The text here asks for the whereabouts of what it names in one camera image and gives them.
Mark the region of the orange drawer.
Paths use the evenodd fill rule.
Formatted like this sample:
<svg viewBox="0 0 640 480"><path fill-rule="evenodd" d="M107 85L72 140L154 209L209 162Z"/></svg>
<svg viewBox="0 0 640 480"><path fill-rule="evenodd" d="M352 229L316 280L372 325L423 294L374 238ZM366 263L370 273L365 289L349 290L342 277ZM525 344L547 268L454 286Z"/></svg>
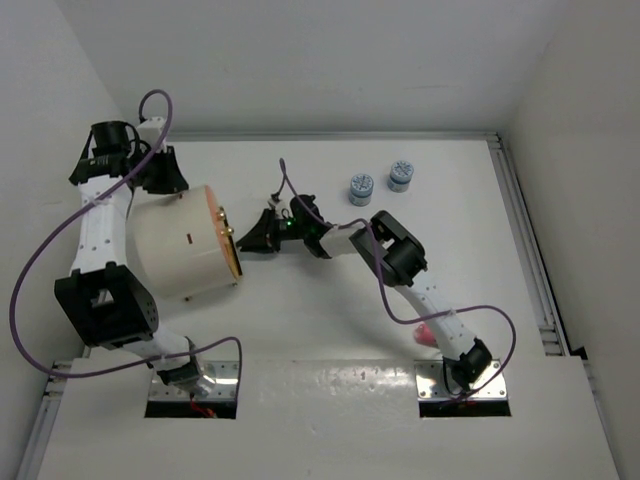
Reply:
<svg viewBox="0 0 640 480"><path fill-rule="evenodd" d="M231 273L235 281L238 281L242 277L243 272L233 238L234 229L229 224L225 209L218 204L217 198L215 196L212 196L212 201L213 221L216 225L219 243L221 245L222 251L224 252L226 262L231 270Z"/></svg>

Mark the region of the cream cabinet with legs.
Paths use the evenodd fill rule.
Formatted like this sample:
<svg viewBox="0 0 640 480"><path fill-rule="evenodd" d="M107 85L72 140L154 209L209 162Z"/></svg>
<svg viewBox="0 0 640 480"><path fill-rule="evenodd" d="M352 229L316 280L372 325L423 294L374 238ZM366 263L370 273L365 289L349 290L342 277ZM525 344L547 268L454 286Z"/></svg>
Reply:
<svg viewBox="0 0 640 480"><path fill-rule="evenodd" d="M133 207L129 225L139 263L159 297L185 299L242 278L235 281L221 249L212 196L202 185Z"/></svg>

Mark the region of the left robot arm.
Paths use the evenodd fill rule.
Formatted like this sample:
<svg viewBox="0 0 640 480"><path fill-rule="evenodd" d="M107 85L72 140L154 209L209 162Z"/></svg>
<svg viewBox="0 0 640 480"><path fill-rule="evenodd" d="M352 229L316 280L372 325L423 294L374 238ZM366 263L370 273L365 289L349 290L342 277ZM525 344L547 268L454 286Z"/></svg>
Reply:
<svg viewBox="0 0 640 480"><path fill-rule="evenodd" d="M145 360L167 386L192 393L202 370L193 342L160 323L151 293L129 269L126 225L137 188L160 195L183 193L188 184L175 150L160 135L163 117L92 125L69 177L85 213L67 277L54 295L89 348L124 349Z"/></svg>

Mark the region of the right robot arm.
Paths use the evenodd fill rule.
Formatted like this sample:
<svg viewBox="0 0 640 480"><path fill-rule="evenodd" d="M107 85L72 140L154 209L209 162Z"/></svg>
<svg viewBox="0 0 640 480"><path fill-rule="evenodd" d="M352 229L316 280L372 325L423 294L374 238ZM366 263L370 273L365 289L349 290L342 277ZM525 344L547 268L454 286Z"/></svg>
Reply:
<svg viewBox="0 0 640 480"><path fill-rule="evenodd" d="M240 251L272 254L287 241L300 241L320 259L359 255L383 286L400 293L427 324L444 366L462 392L472 390L491 364L491 353L437 292L425 249L413 234L385 210L366 222L338 226L321 216L313 195L295 197L287 208L278 203L273 195L257 223L237 242Z"/></svg>

